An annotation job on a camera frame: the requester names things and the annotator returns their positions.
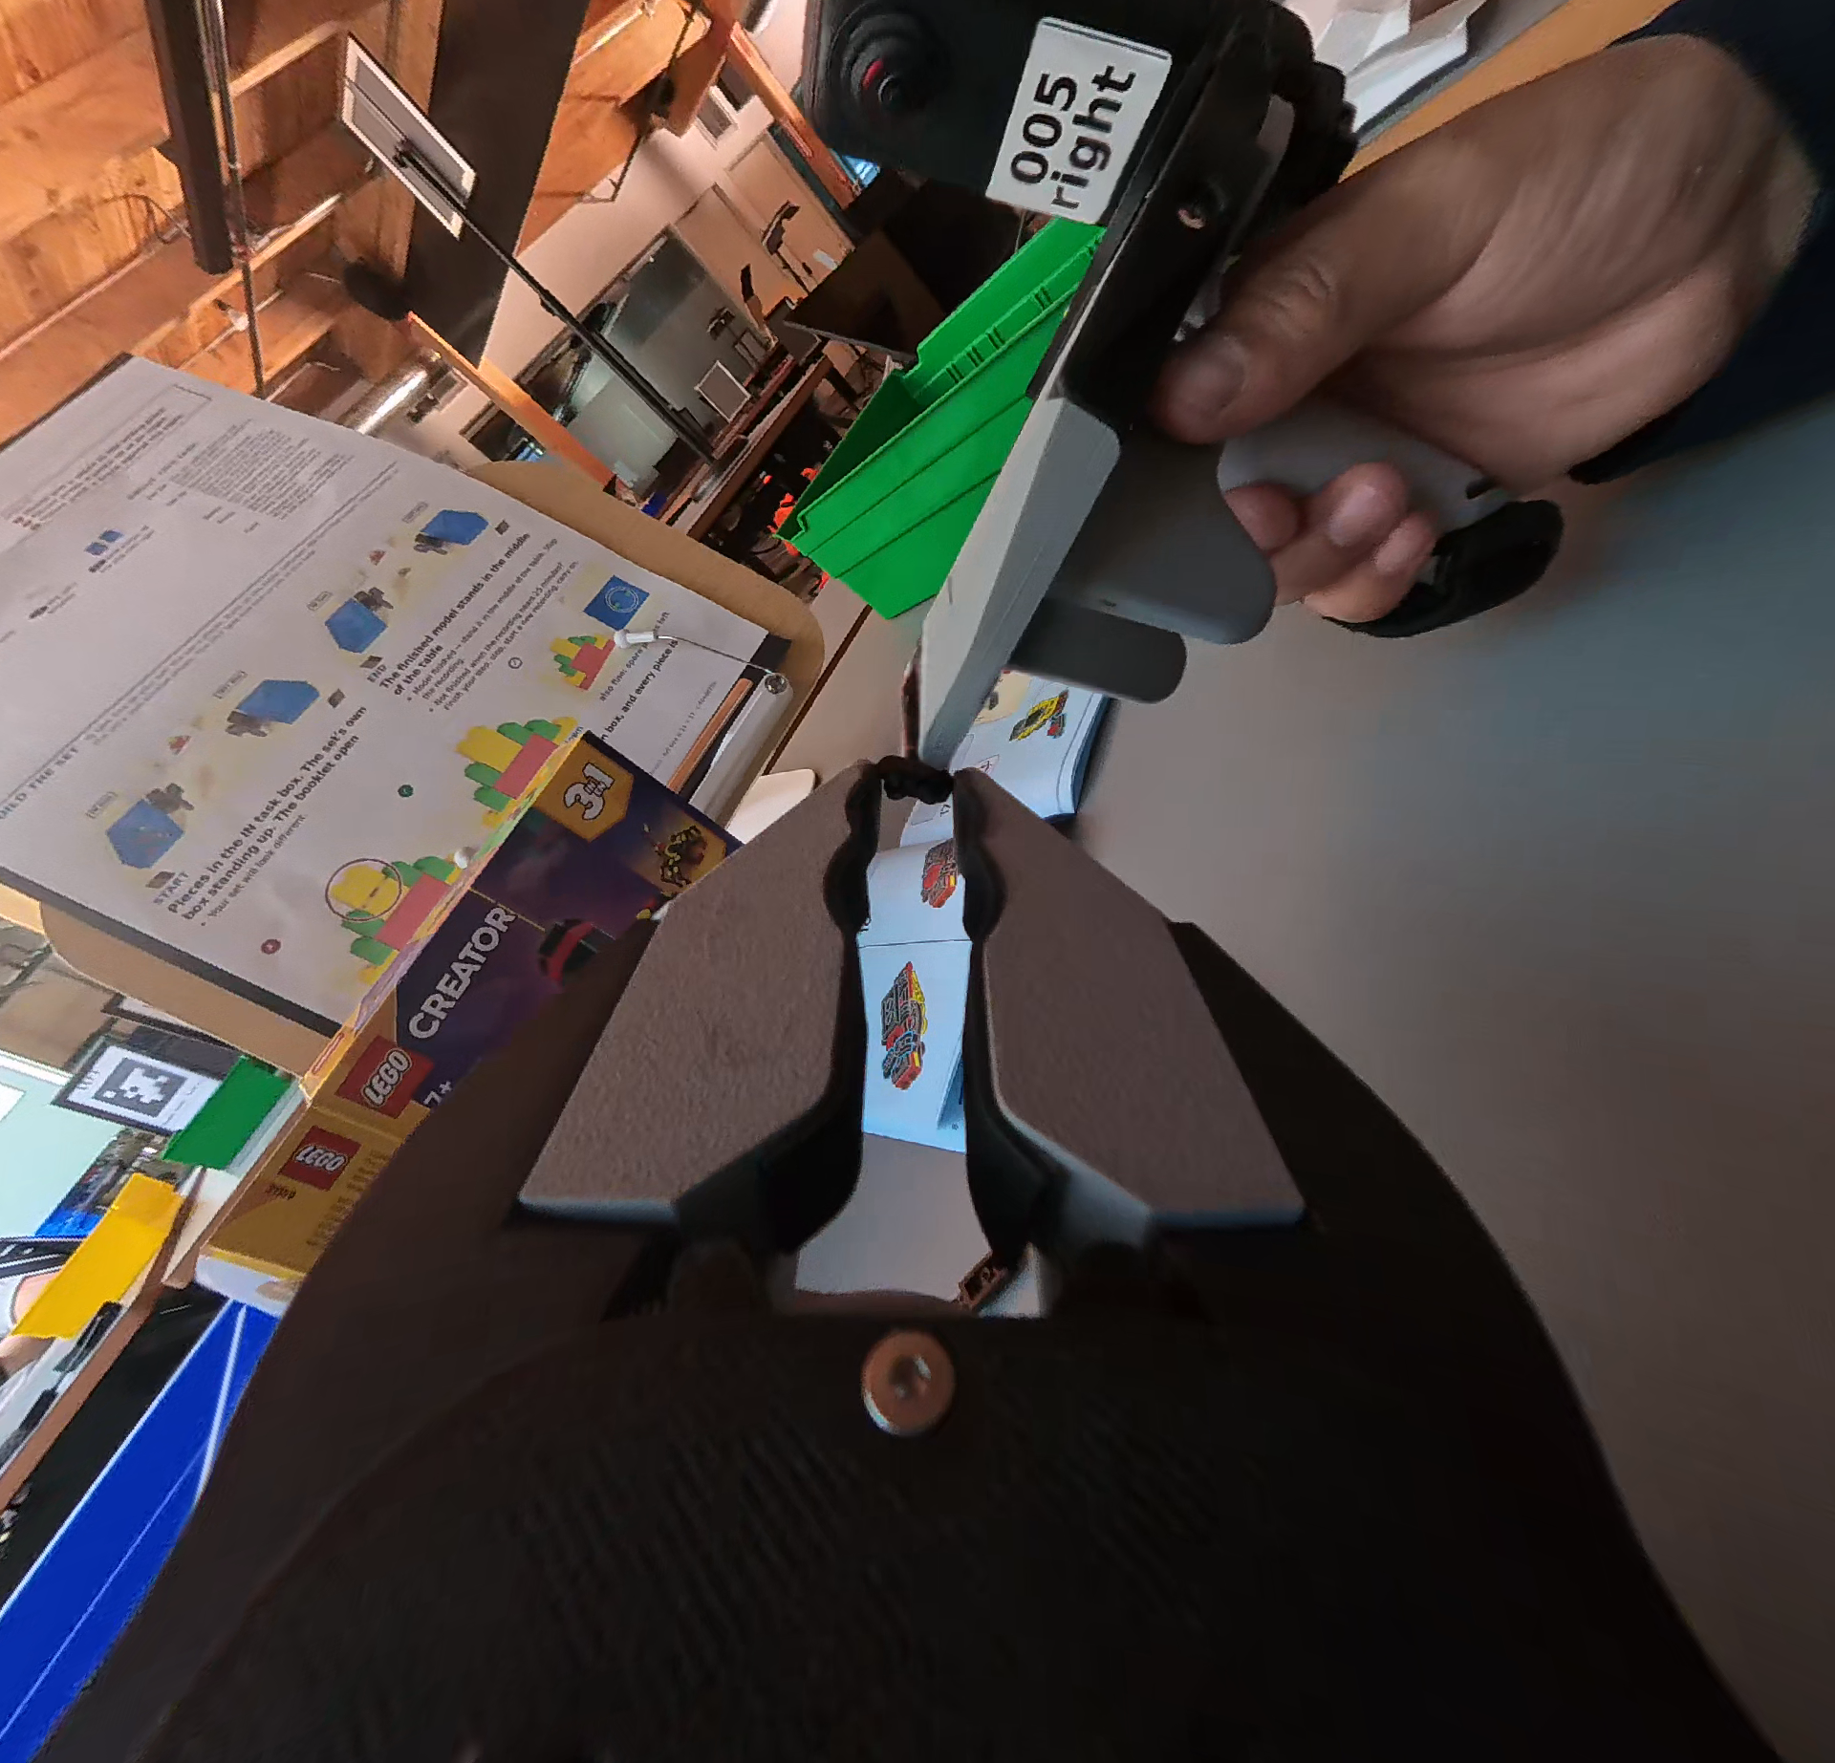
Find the yellow sticky note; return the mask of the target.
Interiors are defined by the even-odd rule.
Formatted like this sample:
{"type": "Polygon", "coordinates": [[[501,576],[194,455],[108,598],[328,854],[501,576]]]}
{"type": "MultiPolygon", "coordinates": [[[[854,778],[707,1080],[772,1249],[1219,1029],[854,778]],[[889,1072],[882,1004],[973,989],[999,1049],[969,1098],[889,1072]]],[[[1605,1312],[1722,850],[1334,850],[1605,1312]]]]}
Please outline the yellow sticky note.
{"type": "Polygon", "coordinates": [[[132,1176],[101,1225],[35,1294],[12,1335],[40,1342],[81,1337],[104,1308],[124,1302],[155,1263],[179,1222],[182,1196],[147,1176],[132,1176]]]}

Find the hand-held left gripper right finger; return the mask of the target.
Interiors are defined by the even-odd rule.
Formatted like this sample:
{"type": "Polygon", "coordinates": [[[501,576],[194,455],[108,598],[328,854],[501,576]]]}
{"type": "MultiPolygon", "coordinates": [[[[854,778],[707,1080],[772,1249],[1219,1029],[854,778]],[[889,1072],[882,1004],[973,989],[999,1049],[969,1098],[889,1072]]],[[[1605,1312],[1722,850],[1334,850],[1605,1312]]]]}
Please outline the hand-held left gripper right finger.
{"type": "Polygon", "coordinates": [[[992,1242],[1286,1228],[1305,1201],[1167,919],[978,770],[960,1098],[992,1242]]]}

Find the black and white marker tag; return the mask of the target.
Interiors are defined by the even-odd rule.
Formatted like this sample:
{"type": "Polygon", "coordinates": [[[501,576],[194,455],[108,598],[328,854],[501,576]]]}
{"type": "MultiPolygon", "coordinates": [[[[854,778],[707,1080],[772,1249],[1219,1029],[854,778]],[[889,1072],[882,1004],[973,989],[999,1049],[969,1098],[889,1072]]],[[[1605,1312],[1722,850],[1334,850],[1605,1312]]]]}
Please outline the black and white marker tag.
{"type": "Polygon", "coordinates": [[[238,1060],[236,1050],[180,1043],[177,1054],[161,1054],[120,1036],[103,1036],[89,1046],[51,1103],[114,1126],[175,1137],[218,1096],[238,1060]]]}

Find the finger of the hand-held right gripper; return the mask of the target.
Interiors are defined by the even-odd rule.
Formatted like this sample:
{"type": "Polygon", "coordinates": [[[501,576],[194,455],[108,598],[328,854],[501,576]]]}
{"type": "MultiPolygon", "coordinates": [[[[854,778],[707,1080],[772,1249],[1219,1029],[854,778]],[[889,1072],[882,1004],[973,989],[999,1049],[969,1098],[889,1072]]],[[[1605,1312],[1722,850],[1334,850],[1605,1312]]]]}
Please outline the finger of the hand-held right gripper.
{"type": "Polygon", "coordinates": [[[951,765],[1118,457],[1113,425],[1074,401],[1033,405],[921,626],[913,754],[927,765],[951,765]]]}

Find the person's right forearm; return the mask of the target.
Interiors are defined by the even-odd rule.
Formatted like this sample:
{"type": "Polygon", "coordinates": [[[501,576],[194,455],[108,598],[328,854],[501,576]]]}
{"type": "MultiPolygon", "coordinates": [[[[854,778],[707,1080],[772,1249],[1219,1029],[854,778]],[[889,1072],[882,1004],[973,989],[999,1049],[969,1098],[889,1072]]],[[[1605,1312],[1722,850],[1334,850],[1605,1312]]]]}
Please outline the person's right forearm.
{"type": "Polygon", "coordinates": [[[1571,468],[1604,486],[1718,445],[1834,392],[1834,0],[1678,0],[1619,39],[1708,42],[1776,103],[1814,173],[1804,239],[1724,366],[1689,399],[1571,468]]]}

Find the purple and yellow lego box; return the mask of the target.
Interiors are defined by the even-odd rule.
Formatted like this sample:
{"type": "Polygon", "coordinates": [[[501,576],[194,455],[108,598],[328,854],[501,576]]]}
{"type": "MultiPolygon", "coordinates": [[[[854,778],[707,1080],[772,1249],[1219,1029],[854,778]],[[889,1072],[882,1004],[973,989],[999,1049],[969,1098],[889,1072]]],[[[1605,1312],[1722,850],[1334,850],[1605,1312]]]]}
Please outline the purple and yellow lego box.
{"type": "Polygon", "coordinates": [[[402,1145],[740,840],[605,742],[571,743],[201,1242],[194,1279],[280,1317],[402,1145]]]}

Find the hanging ceiling lamp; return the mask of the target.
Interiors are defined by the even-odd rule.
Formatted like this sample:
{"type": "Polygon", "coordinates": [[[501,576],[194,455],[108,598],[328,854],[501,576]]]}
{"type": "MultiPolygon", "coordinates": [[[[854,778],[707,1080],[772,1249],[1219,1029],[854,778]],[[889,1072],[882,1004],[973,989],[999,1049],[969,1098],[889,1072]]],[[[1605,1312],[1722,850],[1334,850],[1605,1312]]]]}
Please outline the hanging ceiling lamp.
{"type": "Polygon", "coordinates": [[[476,167],[355,35],[344,40],[338,118],[437,226],[466,237],[476,167]]]}

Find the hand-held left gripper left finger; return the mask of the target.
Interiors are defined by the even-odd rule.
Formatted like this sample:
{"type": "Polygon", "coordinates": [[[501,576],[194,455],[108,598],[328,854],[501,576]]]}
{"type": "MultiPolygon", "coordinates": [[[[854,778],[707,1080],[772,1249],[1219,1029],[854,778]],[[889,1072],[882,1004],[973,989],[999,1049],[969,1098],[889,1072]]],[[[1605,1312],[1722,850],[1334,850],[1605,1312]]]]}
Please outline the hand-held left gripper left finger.
{"type": "Polygon", "coordinates": [[[519,1199],[683,1241],[804,1247],[860,1180],[859,934],[878,774],[800,803],[665,912],[519,1199]]]}

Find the green plastic bin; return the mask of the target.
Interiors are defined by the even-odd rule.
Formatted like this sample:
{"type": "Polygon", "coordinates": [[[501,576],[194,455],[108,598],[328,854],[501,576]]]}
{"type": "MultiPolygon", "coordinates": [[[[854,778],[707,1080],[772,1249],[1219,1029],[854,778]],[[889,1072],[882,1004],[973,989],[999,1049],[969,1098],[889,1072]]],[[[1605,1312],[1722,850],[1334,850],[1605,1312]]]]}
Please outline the green plastic bin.
{"type": "Polygon", "coordinates": [[[934,598],[1033,412],[1104,230],[1054,220],[874,392],[779,539],[894,618],[934,598]]]}

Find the lego instruction booklet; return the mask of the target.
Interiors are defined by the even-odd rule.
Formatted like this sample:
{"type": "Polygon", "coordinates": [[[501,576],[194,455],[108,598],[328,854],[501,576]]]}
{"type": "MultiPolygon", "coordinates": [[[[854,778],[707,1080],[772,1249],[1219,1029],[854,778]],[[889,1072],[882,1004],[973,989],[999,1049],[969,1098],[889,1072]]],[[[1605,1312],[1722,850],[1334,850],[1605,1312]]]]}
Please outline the lego instruction booklet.
{"type": "MultiPolygon", "coordinates": [[[[1004,674],[952,758],[1055,828],[1075,818],[1111,699],[1004,674]]],[[[962,1029],[971,941],[948,798],[882,798],[860,927],[860,1180],[798,1257],[801,1292],[910,1292],[969,1312],[1026,1312],[1034,1283],[999,1262],[969,1194],[962,1029]]]]}

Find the printed instruction sheet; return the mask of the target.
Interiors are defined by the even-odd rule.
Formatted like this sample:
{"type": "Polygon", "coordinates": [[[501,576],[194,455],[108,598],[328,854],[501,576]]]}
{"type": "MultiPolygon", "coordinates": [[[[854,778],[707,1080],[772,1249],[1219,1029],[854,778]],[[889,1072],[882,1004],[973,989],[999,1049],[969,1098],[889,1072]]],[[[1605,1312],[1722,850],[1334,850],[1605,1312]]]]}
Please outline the printed instruction sheet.
{"type": "Polygon", "coordinates": [[[788,705],[592,516],[127,358],[5,445],[5,888],[335,1033],[594,733],[692,790],[788,705]]]}

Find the person's right hand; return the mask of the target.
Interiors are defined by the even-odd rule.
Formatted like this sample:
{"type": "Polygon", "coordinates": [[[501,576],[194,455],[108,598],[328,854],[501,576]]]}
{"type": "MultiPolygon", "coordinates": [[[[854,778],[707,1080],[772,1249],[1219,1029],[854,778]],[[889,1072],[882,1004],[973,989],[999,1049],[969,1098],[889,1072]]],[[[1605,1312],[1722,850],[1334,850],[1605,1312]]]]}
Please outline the person's right hand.
{"type": "Polygon", "coordinates": [[[1823,178],[1691,37],[1605,49],[1341,181],[1227,277],[1155,422],[1230,445],[1325,396],[1547,488],[1730,358],[1808,243],[1823,178]]]}

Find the green sticky note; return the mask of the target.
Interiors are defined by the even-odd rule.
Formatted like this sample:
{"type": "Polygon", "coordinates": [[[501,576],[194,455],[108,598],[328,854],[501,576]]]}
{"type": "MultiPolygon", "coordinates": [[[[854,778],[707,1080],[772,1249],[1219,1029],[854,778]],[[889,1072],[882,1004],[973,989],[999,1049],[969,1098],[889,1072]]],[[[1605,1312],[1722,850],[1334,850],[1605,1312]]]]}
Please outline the green sticky note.
{"type": "Polygon", "coordinates": [[[243,1057],[192,1119],[173,1134],[161,1161],[189,1172],[230,1172],[294,1096],[295,1082],[287,1070],[243,1057]]]}

